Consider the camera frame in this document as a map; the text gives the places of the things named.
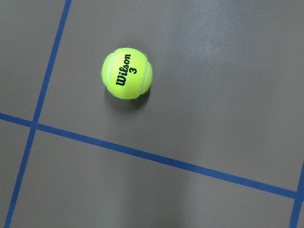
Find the yellow Wilson tennis ball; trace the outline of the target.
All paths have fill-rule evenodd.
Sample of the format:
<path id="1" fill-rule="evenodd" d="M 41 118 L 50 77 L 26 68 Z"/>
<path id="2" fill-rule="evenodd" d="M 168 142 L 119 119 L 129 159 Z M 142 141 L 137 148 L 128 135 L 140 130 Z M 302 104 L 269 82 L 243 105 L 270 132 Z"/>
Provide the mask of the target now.
<path id="1" fill-rule="evenodd" d="M 150 89 L 152 66 L 141 51 L 119 48 L 105 58 L 101 67 L 101 79 L 113 96 L 133 100 Z"/>

